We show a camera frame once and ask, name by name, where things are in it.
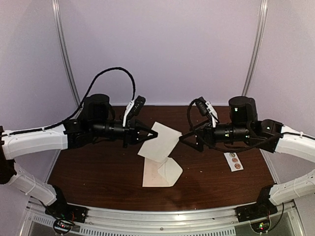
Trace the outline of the white letter paper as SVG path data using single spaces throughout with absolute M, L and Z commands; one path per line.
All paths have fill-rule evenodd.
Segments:
M 145 141 L 138 155 L 162 163 L 175 148 L 182 133 L 159 122 L 153 124 L 152 130 L 157 132 L 158 136 Z

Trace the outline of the cream envelope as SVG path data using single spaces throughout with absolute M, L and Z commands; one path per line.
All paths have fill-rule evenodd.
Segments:
M 145 158 L 142 187 L 172 187 L 182 173 L 182 167 L 173 158 L 162 162 Z

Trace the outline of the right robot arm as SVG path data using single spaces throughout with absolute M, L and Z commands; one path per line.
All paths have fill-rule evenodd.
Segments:
M 209 101 L 203 97 L 191 101 L 187 109 L 190 131 L 179 141 L 199 152 L 204 147 L 224 153 L 258 148 L 314 162 L 314 137 L 272 119 L 258 120 L 255 100 L 251 97 L 235 96 L 228 107 L 230 122 L 222 123 Z

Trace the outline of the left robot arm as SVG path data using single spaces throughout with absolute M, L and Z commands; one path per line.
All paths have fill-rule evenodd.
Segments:
M 47 150 L 81 148 L 104 138 L 121 140 L 123 146 L 139 144 L 158 136 L 158 133 L 142 122 L 133 119 L 144 106 L 146 99 L 138 96 L 127 105 L 123 120 L 115 119 L 109 96 L 94 94 L 83 102 L 83 108 L 75 119 L 67 119 L 51 128 L 20 131 L 0 131 L 0 182 L 18 188 L 26 195 L 40 200 L 59 218 L 67 218 L 71 208 L 62 191 L 43 183 L 26 172 L 15 158 Z

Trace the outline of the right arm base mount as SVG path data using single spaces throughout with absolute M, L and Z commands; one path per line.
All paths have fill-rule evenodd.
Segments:
M 251 229 L 256 234 L 266 234 L 272 228 L 270 216 L 278 212 L 278 208 L 269 204 L 250 204 L 236 207 L 238 222 L 249 221 Z

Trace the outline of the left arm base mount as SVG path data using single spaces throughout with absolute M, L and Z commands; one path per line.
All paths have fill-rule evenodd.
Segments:
M 57 211 L 51 206 L 43 205 L 45 213 L 54 218 L 53 230 L 58 235 L 65 235 L 71 231 L 78 232 L 80 230 L 79 223 L 85 223 L 88 209 L 83 206 L 67 205 L 62 211 Z

